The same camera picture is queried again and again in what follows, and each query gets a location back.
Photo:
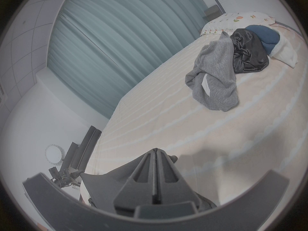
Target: beige bed sheet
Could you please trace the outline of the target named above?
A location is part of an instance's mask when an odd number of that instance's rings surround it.
[[[297,33],[275,28],[298,54],[294,69],[270,59],[261,72],[237,74],[239,104],[208,110],[184,82],[202,46],[220,36],[203,35],[121,99],[85,172],[105,174],[158,147],[178,156],[175,165],[193,190],[222,205],[275,169],[290,186],[274,218],[308,164],[308,50]],[[81,194],[89,198],[83,184]]]

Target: headboard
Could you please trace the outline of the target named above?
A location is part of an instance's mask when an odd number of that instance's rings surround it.
[[[222,13],[258,11],[275,18],[276,23],[288,27],[299,35],[299,28],[279,0],[215,0]]]

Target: folded clothing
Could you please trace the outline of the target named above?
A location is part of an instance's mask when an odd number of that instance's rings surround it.
[[[273,30],[275,30],[275,32],[279,34],[280,39],[269,56],[274,57],[279,61],[282,61],[288,64],[290,67],[294,68],[295,64],[298,62],[296,51],[293,49],[293,46],[291,45],[290,41],[285,36],[283,36],[281,32],[274,28]]]
[[[259,37],[267,55],[271,53],[273,48],[279,42],[279,34],[267,26],[249,25],[245,28],[254,32]]]
[[[259,37],[245,28],[230,36],[234,46],[233,68],[237,73],[259,72],[270,63]]]
[[[235,106],[238,96],[232,62],[233,43],[222,32],[219,40],[202,47],[193,70],[185,76],[193,98],[211,110],[228,111]]]

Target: bed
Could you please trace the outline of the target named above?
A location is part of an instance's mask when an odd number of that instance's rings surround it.
[[[295,31],[273,26],[298,54],[294,69],[270,59],[261,72],[237,74],[239,104],[209,110],[184,82],[202,46],[220,36],[203,35],[121,99],[85,172],[105,174],[157,147],[178,156],[175,165],[194,191],[222,205],[274,169],[290,179],[279,212],[308,164],[308,50]],[[87,200],[83,184],[80,190]]]

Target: white pillow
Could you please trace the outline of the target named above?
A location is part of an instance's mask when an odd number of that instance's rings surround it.
[[[260,12],[224,13],[220,17],[206,23],[201,34],[221,34],[225,31],[229,35],[238,29],[249,25],[271,25],[275,23],[275,18]]]

